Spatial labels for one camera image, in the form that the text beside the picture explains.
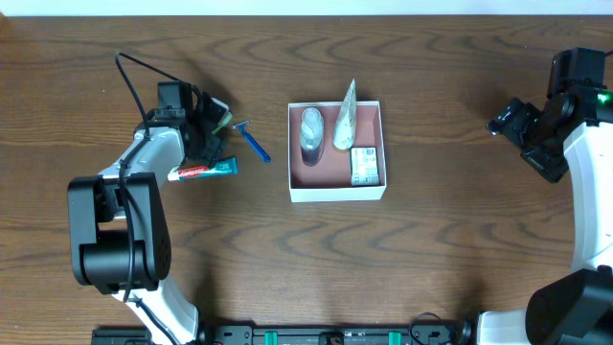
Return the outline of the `blue disposable razor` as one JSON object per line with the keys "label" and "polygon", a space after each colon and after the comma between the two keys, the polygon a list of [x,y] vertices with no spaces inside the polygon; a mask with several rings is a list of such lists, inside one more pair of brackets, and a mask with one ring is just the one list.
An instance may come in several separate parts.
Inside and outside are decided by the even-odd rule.
{"label": "blue disposable razor", "polygon": [[249,121],[244,121],[235,125],[232,125],[232,130],[237,130],[243,139],[249,144],[254,152],[260,157],[264,163],[270,163],[271,157],[262,148],[258,141],[245,129],[250,124]]}

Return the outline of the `white patterned cream tube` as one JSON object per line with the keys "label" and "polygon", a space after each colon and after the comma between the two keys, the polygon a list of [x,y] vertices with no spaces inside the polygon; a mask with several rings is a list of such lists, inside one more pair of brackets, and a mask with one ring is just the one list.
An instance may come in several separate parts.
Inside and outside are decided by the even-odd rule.
{"label": "white patterned cream tube", "polygon": [[341,104],[332,143],[337,150],[349,150],[355,140],[357,118],[356,83],[352,80]]}

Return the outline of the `Colgate toothpaste tube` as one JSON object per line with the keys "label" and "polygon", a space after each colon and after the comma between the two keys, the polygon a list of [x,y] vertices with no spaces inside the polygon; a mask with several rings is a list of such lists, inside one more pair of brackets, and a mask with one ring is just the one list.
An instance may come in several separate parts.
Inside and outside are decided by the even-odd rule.
{"label": "Colgate toothpaste tube", "polygon": [[211,168],[195,166],[191,168],[174,169],[168,174],[168,181],[183,181],[208,177],[234,175],[238,173],[238,162],[235,157],[217,161]]}

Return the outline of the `small green white box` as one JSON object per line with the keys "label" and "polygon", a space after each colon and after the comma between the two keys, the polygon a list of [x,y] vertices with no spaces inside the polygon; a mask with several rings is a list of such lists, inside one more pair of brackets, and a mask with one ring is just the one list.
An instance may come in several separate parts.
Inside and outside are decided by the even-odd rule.
{"label": "small green white box", "polygon": [[376,148],[351,149],[351,184],[353,186],[379,184]]}

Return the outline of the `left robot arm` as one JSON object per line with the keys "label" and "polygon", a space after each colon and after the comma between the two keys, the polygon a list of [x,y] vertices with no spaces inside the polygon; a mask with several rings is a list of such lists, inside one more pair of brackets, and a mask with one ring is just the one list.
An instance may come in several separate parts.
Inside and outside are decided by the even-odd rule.
{"label": "left robot arm", "polygon": [[76,280],[123,302],[155,344],[215,341],[215,330],[202,322],[170,276],[170,234],[160,190],[187,160],[188,145],[231,117],[227,104],[206,94],[194,108],[174,101],[152,109],[116,162],[68,185]]}

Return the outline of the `clear bottle dark liquid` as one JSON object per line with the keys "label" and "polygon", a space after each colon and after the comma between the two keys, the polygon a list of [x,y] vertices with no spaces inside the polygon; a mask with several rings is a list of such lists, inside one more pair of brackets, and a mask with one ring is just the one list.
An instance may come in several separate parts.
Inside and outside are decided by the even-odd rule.
{"label": "clear bottle dark liquid", "polygon": [[325,122],[321,112],[308,107],[303,111],[300,133],[300,147],[306,166],[315,166],[323,153]]}

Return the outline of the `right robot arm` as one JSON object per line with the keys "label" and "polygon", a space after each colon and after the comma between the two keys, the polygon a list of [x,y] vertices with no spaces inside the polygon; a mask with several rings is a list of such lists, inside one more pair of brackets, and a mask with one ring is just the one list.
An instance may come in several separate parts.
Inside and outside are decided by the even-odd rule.
{"label": "right robot arm", "polygon": [[555,183],[569,173],[575,243],[571,272],[537,290],[524,309],[485,311],[478,344],[609,344],[612,341],[612,94],[591,80],[549,89],[538,110],[517,99],[487,126]]}

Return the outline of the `green white toothbrush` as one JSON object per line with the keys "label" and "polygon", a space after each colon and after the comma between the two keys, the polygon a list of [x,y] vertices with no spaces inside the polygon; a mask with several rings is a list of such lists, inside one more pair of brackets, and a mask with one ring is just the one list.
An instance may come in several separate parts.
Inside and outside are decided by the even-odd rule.
{"label": "green white toothbrush", "polygon": [[217,124],[217,127],[212,131],[212,133],[217,134],[222,128],[226,127],[230,123],[232,118],[233,113],[231,111],[227,111]]}

